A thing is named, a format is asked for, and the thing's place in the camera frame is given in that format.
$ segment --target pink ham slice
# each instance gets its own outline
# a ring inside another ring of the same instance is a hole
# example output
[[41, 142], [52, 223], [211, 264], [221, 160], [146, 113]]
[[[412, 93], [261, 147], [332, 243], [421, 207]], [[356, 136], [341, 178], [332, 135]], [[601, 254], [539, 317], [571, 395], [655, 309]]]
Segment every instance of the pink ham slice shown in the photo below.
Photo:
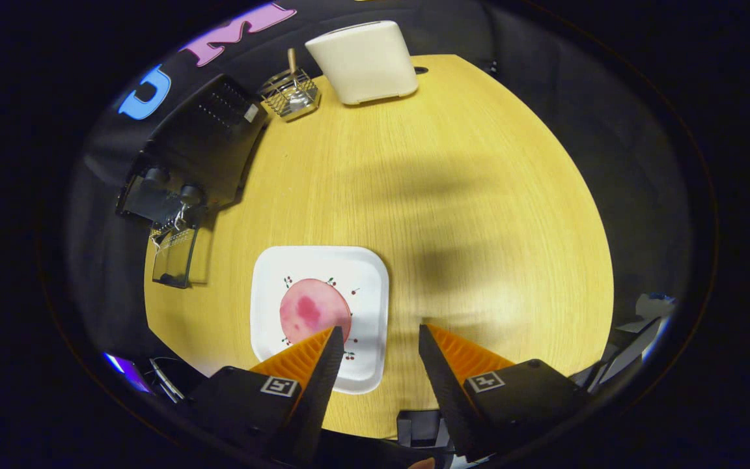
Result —
[[341, 326], [346, 342], [352, 329], [352, 315], [342, 294], [318, 279], [304, 279], [291, 285], [280, 303], [279, 320], [292, 344], [334, 326]]

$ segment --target yellow table surface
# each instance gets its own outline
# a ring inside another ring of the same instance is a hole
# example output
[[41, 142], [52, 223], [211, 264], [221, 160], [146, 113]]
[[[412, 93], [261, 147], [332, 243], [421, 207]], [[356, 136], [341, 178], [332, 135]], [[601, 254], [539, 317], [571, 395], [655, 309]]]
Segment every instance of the yellow table surface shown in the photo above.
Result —
[[598, 210], [571, 158], [502, 84], [454, 55], [405, 98], [346, 106], [325, 77], [320, 109], [274, 116], [241, 203], [200, 232], [190, 280], [151, 282], [149, 327], [206, 376], [258, 363], [250, 338], [253, 265], [270, 246], [363, 246], [390, 278], [383, 380], [331, 393], [324, 428], [395, 437], [399, 410], [438, 404], [419, 324], [446, 327], [513, 362], [571, 375], [600, 359], [613, 271]]

